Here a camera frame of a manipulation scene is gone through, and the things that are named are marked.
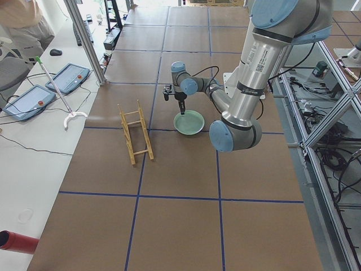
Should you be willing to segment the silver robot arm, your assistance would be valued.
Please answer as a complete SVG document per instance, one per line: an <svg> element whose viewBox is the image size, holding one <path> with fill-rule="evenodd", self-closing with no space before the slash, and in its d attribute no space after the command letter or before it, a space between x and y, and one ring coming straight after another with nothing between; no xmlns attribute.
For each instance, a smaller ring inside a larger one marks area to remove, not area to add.
<svg viewBox="0 0 361 271"><path fill-rule="evenodd" d="M256 146L262 137L253 112L286 46L316 43L331 34L333 1L254 1L239 65L231 78L235 91L229 97L216 80L191 76L183 62L171 65L172 83L164 87L185 112L185 99L205 93L221 113L209 128L215 149L222 152Z"/></svg>

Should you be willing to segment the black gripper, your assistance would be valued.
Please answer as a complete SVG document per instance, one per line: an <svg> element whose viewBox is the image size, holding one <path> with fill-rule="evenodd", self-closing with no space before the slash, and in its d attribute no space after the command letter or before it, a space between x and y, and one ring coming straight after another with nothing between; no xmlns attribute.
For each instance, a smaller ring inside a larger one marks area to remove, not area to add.
<svg viewBox="0 0 361 271"><path fill-rule="evenodd" d="M175 92L174 98L179 101L178 104L179 104L180 114L184 115L185 114L184 100L187 98L187 95L184 92Z"/></svg>

